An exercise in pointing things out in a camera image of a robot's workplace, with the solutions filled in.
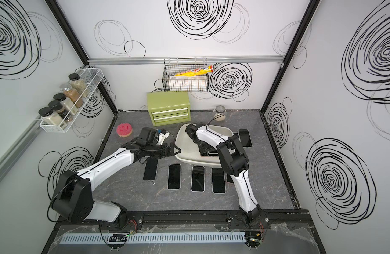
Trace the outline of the black phone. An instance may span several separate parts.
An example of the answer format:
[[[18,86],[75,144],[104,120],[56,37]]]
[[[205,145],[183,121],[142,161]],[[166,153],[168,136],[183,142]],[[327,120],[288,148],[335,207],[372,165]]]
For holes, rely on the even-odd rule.
[[[204,144],[202,146],[199,146],[198,148],[201,156],[205,156],[205,157],[218,156],[217,150],[208,144]]]
[[[205,191],[205,167],[193,166],[191,177],[191,190],[193,192]]]

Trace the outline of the white plastic storage box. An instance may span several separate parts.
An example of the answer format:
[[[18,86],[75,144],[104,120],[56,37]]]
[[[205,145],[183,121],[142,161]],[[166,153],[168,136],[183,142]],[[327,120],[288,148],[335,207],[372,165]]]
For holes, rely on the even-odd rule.
[[[195,166],[220,168],[221,165],[218,156],[202,156],[200,154],[199,146],[186,133],[186,127],[188,125],[188,123],[182,125],[177,134],[175,144],[181,149],[181,152],[176,155],[176,158],[183,163]],[[227,140],[228,137],[234,134],[229,128],[220,126],[202,126],[200,130],[201,136],[206,137],[207,141],[217,141],[218,143]]]

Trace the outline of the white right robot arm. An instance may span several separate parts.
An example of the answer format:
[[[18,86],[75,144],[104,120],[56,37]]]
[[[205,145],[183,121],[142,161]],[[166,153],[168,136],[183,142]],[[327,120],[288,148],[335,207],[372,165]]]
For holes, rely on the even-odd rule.
[[[198,147],[214,148],[217,151],[221,168],[233,180],[243,223],[248,227],[255,226],[261,218],[262,210],[252,190],[249,158],[239,138],[221,134],[204,123],[189,124],[185,132]]]

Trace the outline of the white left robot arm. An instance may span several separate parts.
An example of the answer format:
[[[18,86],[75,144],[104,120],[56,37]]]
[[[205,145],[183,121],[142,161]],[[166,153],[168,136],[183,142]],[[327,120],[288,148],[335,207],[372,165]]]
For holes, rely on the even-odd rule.
[[[95,200],[92,193],[109,177],[142,158],[162,159],[179,154],[181,149],[174,142],[166,142],[169,135],[164,129],[143,128],[139,136],[101,161],[77,171],[65,171],[59,177],[49,209],[73,224],[95,220],[125,227],[127,210],[116,202]]]

